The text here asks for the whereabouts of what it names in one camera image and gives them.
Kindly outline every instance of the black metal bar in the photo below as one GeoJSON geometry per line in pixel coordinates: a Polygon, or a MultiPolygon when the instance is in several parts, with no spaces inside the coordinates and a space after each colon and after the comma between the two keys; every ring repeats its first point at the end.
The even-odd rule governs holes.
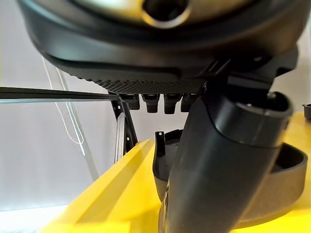
{"type": "Polygon", "coordinates": [[[125,115],[126,126],[127,126],[126,127],[126,134],[130,138],[130,143],[131,143],[130,146],[132,148],[138,142],[136,132],[135,132],[135,127],[134,127],[131,112],[130,112],[130,109],[128,108],[127,103],[121,101],[121,104],[122,104],[123,112],[125,115]]]}
{"type": "Polygon", "coordinates": [[[0,87],[0,103],[114,100],[119,97],[113,94],[0,87]]]}
{"type": "Polygon", "coordinates": [[[130,109],[127,103],[121,101],[120,99],[111,101],[111,105],[117,120],[121,113],[124,113],[125,115],[125,127],[124,127],[125,147],[126,151],[130,151],[138,142],[130,109]]]}

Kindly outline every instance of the metal rod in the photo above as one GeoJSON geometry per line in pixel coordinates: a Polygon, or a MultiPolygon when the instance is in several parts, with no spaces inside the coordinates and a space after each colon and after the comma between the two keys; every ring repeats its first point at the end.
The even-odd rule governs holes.
{"type": "Polygon", "coordinates": [[[101,99],[0,99],[0,104],[13,103],[50,103],[50,102],[99,102],[101,99]]]}
{"type": "Polygon", "coordinates": [[[0,87],[0,104],[114,100],[119,100],[119,97],[112,94],[0,87]]]}

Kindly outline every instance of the yellow plastic panel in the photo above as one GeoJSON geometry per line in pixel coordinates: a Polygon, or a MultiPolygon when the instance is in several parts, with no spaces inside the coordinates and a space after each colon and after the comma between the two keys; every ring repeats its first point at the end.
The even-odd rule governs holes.
{"type": "MultiPolygon", "coordinates": [[[[311,155],[311,124],[302,113],[293,117],[285,142],[311,155]]],[[[136,145],[41,232],[158,233],[154,149],[153,140],[136,145]]],[[[232,233],[311,233],[311,162],[304,193],[292,211],[232,233]]]]}

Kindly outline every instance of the white wall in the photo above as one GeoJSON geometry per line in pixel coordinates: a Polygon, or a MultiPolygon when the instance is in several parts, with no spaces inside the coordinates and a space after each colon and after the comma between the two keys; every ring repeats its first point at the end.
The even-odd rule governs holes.
{"type": "MultiPolygon", "coordinates": [[[[71,90],[102,92],[74,77],[67,82],[71,90]]],[[[0,0],[0,86],[49,88],[14,0],[0,0]]],[[[110,103],[74,106],[102,174],[113,164],[116,120],[110,103]]],[[[68,204],[91,183],[79,145],[70,141],[53,103],[0,105],[0,211],[68,204]]]]}
{"type": "Polygon", "coordinates": [[[303,111],[302,104],[311,103],[310,46],[310,25],[308,25],[298,42],[297,69],[277,77],[272,87],[272,90],[282,92],[291,99],[295,111],[303,111]]]}

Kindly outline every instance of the black plastic base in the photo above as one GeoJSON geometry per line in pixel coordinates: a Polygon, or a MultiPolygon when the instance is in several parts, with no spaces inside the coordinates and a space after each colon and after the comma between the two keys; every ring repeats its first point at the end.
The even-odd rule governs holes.
{"type": "MultiPolygon", "coordinates": [[[[153,173],[161,201],[173,161],[178,156],[176,153],[181,134],[182,130],[155,134],[153,173]]],[[[283,143],[273,169],[237,227],[261,224],[285,214],[303,192],[307,160],[305,153],[283,143]]]]}

